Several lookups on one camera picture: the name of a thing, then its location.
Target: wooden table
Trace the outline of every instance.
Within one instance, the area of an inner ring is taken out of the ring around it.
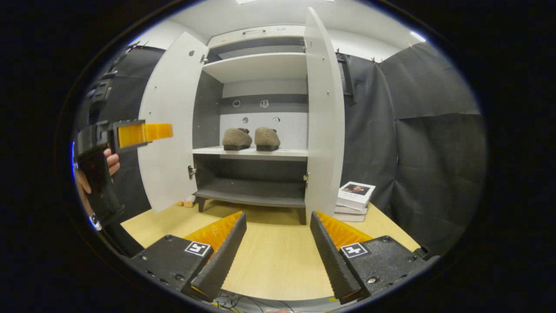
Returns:
[[[247,215],[247,231],[222,289],[273,300],[305,300],[333,296],[332,287],[316,249],[309,221],[299,225],[293,208],[257,207],[207,200],[205,210],[167,208],[152,210],[122,223],[135,240],[148,247],[164,235],[184,237],[237,211]],[[373,238],[388,235],[407,249],[419,245],[372,204],[364,222],[347,224]]]

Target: white cabinet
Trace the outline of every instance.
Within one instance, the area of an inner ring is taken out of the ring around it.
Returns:
[[[182,34],[156,65],[139,118],[173,124],[173,138],[138,150],[155,212],[195,194],[200,210],[204,199],[293,207],[302,224],[314,210],[334,213],[344,98],[332,43],[312,8],[306,26],[234,31],[208,47]],[[221,146],[227,128],[254,136],[259,126],[277,130],[280,149]]]

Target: human hand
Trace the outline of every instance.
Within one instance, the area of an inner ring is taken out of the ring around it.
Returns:
[[[104,151],[104,155],[106,157],[106,163],[108,164],[108,172],[110,173],[110,176],[112,176],[120,169],[120,157],[117,154],[112,154],[112,150],[110,149],[106,149]],[[85,196],[85,193],[91,194],[91,186],[89,185],[89,181],[87,180],[87,177],[85,177],[82,170],[77,169],[75,171],[75,181],[77,184],[77,191],[79,192],[79,197],[83,203],[85,211],[88,215],[93,214],[91,204]]]

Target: stack of books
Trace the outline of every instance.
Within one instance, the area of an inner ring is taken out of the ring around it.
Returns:
[[[375,186],[349,182],[338,190],[334,218],[344,222],[362,222],[369,210],[369,198]]]

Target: cabinet leg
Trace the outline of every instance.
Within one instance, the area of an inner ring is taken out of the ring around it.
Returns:
[[[197,197],[197,201],[199,202],[199,212],[203,212],[203,208],[205,207],[205,198]]]
[[[297,208],[297,215],[299,215],[299,222],[301,225],[307,225],[307,216],[305,215],[305,208]]]

